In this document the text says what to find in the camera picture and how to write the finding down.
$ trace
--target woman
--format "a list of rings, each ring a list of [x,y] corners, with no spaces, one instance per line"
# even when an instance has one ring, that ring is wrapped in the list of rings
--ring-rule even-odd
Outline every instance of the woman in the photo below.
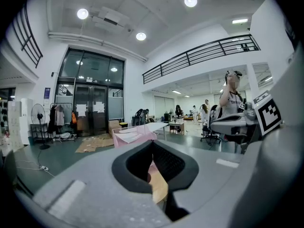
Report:
[[[176,105],[175,108],[175,117],[176,118],[183,118],[184,117],[184,112],[181,110],[181,107],[179,104]]]
[[[226,88],[219,99],[219,105],[222,107],[222,115],[219,117],[227,116],[230,114],[236,114],[239,112],[239,106],[241,105],[243,99],[239,92],[237,92],[237,87],[239,86],[240,76],[242,74],[238,71],[231,73],[226,73],[225,81]],[[222,152],[229,153],[241,153],[241,146],[236,142],[228,142],[225,139],[225,135],[221,135],[222,142]]]
[[[195,105],[193,106],[193,121],[194,121],[194,124],[197,123],[197,118],[198,118],[198,110],[196,109]]]
[[[202,105],[201,120],[203,122],[203,125],[206,124],[208,121],[208,108],[205,104]]]

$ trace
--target recessed light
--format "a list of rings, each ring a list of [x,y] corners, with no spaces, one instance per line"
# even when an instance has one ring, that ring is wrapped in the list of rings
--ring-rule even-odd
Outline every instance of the recessed light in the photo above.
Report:
[[[146,34],[143,33],[143,32],[139,32],[139,33],[136,35],[136,39],[138,39],[138,40],[144,40],[144,39],[146,39]]]
[[[194,7],[197,3],[198,3],[197,0],[185,0],[185,4],[186,4],[188,7]]]
[[[246,23],[247,21],[248,19],[237,19],[237,20],[233,20],[232,24]]]
[[[265,79],[265,81],[268,81],[268,80],[270,80],[270,79],[272,79],[272,77],[269,77],[268,79]]]
[[[80,9],[77,12],[77,16],[80,19],[86,19],[89,16],[89,12],[86,9]]]

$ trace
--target white table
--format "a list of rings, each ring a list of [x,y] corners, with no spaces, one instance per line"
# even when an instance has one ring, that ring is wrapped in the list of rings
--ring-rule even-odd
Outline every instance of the white table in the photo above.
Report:
[[[156,130],[159,130],[159,129],[163,129],[163,135],[164,135],[164,138],[165,140],[167,140],[167,137],[166,137],[166,132],[165,132],[165,126],[167,126],[168,123],[148,123],[148,124],[145,124],[145,125],[139,125],[139,126],[135,126],[133,128],[130,128],[130,129],[125,129],[125,130],[120,130],[119,133],[132,133],[132,132],[136,132],[137,129],[136,127],[140,127],[140,126],[144,126],[144,127],[148,127],[149,128],[149,131],[150,132],[155,132]]]

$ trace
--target office chair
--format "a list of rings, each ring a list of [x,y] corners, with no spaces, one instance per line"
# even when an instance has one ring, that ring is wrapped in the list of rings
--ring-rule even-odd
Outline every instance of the office chair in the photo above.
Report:
[[[208,123],[207,126],[203,125],[203,132],[206,132],[207,134],[204,137],[200,138],[200,141],[202,142],[203,139],[206,139],[207,144],[210,146],[209,150],[213,147],[213,144],[218,140],[218,143],[220,143],[221,138],[219,137],[220,133],[217,133],[210,128],[210,123],[214,120],[214,113],[218,105],[214,105],[211,107],[209,114],[208,114]]]

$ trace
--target white ceiling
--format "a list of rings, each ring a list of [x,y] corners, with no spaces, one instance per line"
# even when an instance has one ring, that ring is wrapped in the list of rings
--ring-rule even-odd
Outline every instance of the white ceiling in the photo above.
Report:
[[[0,86],[27,82],[29,81],[0,53]]]
[[[254,69],[256,71],[256,76],[258,82],[265,82],[265,78],[268,78],[270,75],[270,71],[268,65],[260,64],[258,67]],[[240,79],[240,85],[237,88],[238,91],[250,89],[247,69],[246,66],[236,66],[232,68],[224,68],[216,71],[211,71],[205,74],[200,74],[192,77],[188,77],[167,85],[163,85],[153,89],[153,91],[161,92],[168,95],[173,95],[176,97],[184,97],[188,96],[197,96],[197,95],[208,95],[208,94],[220,94],[220,90],[224,88],[225,83],[225,74],[227,71],[240,71],[243,75]],[[272,80],[267,81],[266,84],[262,84],[260,86],[266,86],[272,83]],[[181,94],[177,94],[172,92],[172,90],[176,90]]]
[[[264,0],[198,0],[197,6],[188,8],[184,0],[50,0],[50,31],[83,34],[106,40],[141,56],[147,56],[168,39],[184,30],[200,25],[202,28],[223,23],[230,33],[246,30],[247,25],[232,26],[231,19],[250,17]],[[102,7],[115,10],[129,18],[120,33],[98,28],[92,21]],[[80,20],[80,8],[89,11],[89,17]],[[138,32],[147,35],[138,41]]]

